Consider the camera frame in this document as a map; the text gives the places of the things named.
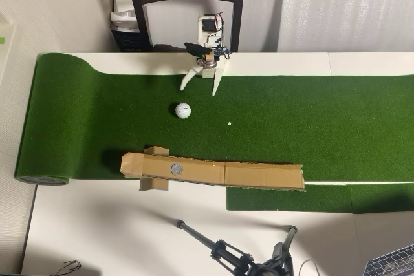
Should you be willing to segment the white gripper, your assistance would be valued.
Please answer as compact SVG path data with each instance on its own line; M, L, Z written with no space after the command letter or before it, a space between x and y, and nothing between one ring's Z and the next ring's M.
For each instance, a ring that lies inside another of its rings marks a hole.
M198 75L203 69L214 69L212 95L215 96L217 89L219 88L221 78L226 70L227 62L229 60L230 58L227 54L215 55L214 52L203 54L201 57L197 57L196 63L183 77L179 89L183 91L188 82L196 75Z

